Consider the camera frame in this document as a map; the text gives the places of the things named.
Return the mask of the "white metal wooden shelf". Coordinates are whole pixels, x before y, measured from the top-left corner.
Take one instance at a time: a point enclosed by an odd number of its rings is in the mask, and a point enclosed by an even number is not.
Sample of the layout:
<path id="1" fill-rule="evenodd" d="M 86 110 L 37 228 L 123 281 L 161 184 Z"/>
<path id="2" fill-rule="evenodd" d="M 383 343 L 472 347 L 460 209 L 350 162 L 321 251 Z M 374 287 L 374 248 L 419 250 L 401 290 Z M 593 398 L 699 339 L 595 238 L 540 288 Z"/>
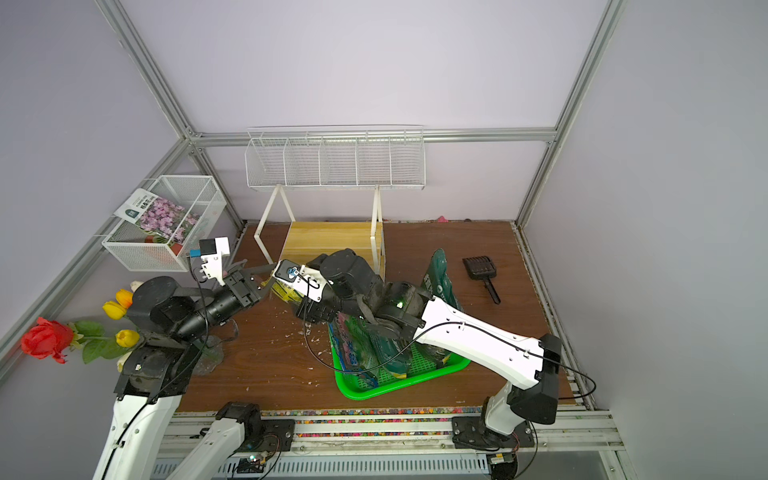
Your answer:
<path id="1" fill-rule="evenodd" d="M 277 198 L 282 200 L 291 220 L 287 236 L 278 255 L 279 259 L 288 258 L 296 263 L 304 264 L 322 253 L 330 254 L 337 250 L 350 248 L 367 260 L 375 273 L 382 278 L 385 277 L 386 252 L 380 186 L 375 186 L 373 190 L 370 221 L 303 222 L 296 219 L 288 201 L 285 187 L 276 185 L 253 234 L 256 244 L 269 264 L 274 263 L 275 260 L 262 239 L 262 232 Z"/>

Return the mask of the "blue green soil bag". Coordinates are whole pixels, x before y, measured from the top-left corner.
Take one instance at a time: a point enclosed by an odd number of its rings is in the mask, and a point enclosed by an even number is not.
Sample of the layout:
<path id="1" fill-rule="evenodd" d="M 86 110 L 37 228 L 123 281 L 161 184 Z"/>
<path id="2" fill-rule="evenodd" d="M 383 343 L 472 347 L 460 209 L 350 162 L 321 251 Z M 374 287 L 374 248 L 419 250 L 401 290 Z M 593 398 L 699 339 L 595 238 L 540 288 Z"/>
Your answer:
<path id="1" fill-rule="evenodd" d="M 362 382 L 363 389 L 379 386 L 377 370 L 379 364 L 370 337 L 357 317 L 339 313 L 330 325 L 330 335 L 340 369 L 351 372 Z"/>

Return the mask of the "dark green fertilizer bag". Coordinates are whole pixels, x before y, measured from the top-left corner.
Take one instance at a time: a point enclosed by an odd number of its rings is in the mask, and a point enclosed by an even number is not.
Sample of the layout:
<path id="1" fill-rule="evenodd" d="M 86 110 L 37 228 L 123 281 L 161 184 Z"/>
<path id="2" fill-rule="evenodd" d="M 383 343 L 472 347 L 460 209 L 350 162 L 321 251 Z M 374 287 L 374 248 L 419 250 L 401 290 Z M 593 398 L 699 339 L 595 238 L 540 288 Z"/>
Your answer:
<path id="1" fill-rule="evenodd" d="M 412 352 L 407 343 L 379 334 L 368 323 L 364 324 L 364 330 L 375 351 L 376 364 L 380 369 L 395 379 L 405 379 L 412 364 Z"/>
<path id="2" fill-rule="evenodd" d="M 462 310 L 459 301 L 454 295 L 453 284 L 448 276 L 447 268 L 448 262 L 444 250 L 442 248 L 437 249 L 431 257 L 421 287 L 431 292 L 434 296 L 439 297 L 451 307 Z M 451 357 L 451 352 L 443 348 L 424 344 L 418 344 L 417 348 L 437 369 L 443 368 Z"/>

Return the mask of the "yellow flower fertilizer packet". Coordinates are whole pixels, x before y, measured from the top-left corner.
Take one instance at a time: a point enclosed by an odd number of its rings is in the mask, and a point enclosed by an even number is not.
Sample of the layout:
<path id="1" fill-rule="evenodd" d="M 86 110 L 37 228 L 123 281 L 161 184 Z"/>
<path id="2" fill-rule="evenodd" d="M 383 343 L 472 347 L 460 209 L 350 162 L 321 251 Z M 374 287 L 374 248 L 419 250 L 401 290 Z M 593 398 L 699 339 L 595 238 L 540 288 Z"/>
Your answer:
<path id="1" fill-rule="evenodd" d="M 292 287 L 286 286 L 274 278 L 271 278 L 268 284 L 271 286 L 271 291 L 283 302 L 294 305 L 301 303 L 303 296 Z"/>

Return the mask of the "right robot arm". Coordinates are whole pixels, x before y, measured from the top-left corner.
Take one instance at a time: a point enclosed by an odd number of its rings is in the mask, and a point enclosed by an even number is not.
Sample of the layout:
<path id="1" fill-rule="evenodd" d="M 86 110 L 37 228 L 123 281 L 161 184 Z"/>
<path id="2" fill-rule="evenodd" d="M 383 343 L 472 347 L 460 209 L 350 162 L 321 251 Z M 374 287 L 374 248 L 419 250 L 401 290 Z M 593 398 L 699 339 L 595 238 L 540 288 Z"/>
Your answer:
<path id="1" fill-rule="evenodd" d="M 296 314 L 304 321 L 342 313 L 378 334 L 456 353 L 504 378 L 504 387 L 483 409 L 488 431 L 509 436 L 524 421 L 554 424 L 562 352 L 557 336 L 508 332 L 409 282 L 386 282 L 351 249 L 303 265 L 282 260 L 273 276 L 299 295 Z"/>

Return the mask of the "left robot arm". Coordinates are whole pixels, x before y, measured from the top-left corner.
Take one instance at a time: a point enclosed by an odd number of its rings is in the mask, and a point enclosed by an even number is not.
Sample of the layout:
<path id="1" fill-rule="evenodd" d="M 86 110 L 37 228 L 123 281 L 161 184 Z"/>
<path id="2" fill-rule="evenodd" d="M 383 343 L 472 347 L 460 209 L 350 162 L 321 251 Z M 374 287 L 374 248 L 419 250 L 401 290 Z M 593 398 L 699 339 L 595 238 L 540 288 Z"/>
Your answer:
<path id="1" fill-rule="evenodd" d="M 212 327 L 262 301 L 272 269 L 237 263 L 217 290 L 183 288 L 169 276 L 152 278 L 136 289 L 128 316 L 148 337 L 131 351 L 119 375 L 95 478 L 151 476 Z"/>

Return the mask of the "white mesh side basket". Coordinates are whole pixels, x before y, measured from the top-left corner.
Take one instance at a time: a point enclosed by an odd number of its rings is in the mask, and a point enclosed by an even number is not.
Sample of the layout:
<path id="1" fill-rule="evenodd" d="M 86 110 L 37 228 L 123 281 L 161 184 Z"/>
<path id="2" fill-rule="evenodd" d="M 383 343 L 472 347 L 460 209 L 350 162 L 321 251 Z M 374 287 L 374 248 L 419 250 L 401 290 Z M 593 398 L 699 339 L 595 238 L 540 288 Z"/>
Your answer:
<path id="1" fill-rule="evenodd" d="M 102 246 L 132 272 L 186 272 L 189 252 L 226 206 L 211 176 L 161 175 L 114 212 L 118 223 Z"/>

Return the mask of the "green plastic basket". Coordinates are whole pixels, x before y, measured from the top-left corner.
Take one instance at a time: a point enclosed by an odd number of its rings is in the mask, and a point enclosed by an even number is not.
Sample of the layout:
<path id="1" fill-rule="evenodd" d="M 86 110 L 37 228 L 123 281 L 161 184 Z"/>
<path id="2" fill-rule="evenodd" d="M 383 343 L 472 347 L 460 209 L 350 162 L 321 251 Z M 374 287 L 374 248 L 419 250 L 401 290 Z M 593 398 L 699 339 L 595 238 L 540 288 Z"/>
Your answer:
<path id="1" fill-rule="evenodd" d="M 425 346 L 372 338 L 356 319 L 328 327 L 337 387 L 348 399 L 363 401 L 465 369 L 470 361 L 455 353 L 435 360 Z"/>

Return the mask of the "artificial tulip bouquet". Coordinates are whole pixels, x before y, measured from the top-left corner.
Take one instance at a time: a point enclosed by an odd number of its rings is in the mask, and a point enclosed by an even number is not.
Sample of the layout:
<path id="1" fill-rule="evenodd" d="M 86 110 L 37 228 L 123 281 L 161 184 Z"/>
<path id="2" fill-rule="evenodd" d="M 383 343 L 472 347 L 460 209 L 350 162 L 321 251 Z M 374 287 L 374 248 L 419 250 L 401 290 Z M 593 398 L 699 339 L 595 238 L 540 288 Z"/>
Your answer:
<path id="1" fill-rule="evenodd" d="M 128 354 L 139 347 L 183 347 L 185 340 L 176 339 L 159 327 L 138 326 L 129 316 L 133 297 L 142 285 L 142 281 L 133 281 L 127 289 L 120 289 L 114 300 L 103 305 L 101 317 L 68 321 L 65 326 L 73 333 L 73 338 L 64 353 L 74 354 L 83 364 L 97 360 L 114 361 L 121 372 Z"/>

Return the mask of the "red artificial rose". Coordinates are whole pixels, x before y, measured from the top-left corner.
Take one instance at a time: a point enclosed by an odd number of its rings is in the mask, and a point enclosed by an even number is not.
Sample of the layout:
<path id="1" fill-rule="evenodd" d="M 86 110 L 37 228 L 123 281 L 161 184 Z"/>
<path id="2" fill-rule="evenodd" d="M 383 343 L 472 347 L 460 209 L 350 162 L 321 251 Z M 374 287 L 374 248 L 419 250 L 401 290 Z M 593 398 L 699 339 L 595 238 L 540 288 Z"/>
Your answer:
<path id="1" fill-rule="evenodd" d="M 21 338 L 23 353 L 42 360 L 51 358 L 59 364 L 65 364 L 63 353 L 74 340 L 74 331 L 57 321 L 39 317 L 36 324 Z"/>

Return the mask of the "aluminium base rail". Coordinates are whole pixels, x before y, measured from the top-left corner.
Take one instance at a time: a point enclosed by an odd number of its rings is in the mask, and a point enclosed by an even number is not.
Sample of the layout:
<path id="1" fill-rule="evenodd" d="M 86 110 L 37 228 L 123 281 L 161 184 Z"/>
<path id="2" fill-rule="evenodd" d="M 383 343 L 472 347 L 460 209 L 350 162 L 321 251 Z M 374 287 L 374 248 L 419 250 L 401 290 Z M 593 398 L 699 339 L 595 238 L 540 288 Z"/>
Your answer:
<path id="1" fill-rule="evenodd" d="M 552 425 L 528 424 L 533 447 L 492 452 L 456 448 L 451 419 L 479 416 L 475 409 L 402 410 L 398 413 L 348 410 L 174 414 L 147 479 L 279 479 L 301 477 L 373 477 L 394 474 L 487 474 L 529 478 L 550 453 L 586 452 L 609 479 L 632 479 L 635 470 L 607 411 L 563 408 Z M 258 422 L 277 417 L 296 422 L 288 452 L 240 452 L 205 446 L 215 420 Z"/>

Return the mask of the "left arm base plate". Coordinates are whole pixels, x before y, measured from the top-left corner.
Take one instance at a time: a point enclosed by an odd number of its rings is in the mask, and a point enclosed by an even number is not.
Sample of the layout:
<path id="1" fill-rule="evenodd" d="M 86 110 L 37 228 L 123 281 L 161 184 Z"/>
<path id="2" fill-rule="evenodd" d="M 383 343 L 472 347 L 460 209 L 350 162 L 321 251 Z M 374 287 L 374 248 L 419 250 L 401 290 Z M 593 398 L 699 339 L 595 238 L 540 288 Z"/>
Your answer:
<path id="1" fill-rule="evenodd" d="M 262 417 L 254 423 L 233 418 L 215 420 L 203 440 L 205 446 L 223 447 L 228 454 L 240 452 L 288 452 L 292 448 L 296 422 Z"/>

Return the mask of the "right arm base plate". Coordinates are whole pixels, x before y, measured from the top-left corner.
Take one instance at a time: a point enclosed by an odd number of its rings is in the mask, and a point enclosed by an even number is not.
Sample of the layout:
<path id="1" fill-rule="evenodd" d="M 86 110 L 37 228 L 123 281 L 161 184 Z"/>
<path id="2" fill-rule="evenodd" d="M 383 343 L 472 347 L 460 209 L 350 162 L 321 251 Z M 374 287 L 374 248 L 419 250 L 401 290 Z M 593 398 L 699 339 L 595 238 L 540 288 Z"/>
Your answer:
<path id="1" fill-rule="evenodd" d="M 526 422 L 516 426 L 511 434 L 499 434 L 487 428 L 479 416 L 456 416 L 451 419 L 451 429 L 451 440 L 456 448 L 492 452 L 517 450 L 535 444 L 532 430 Z"/>

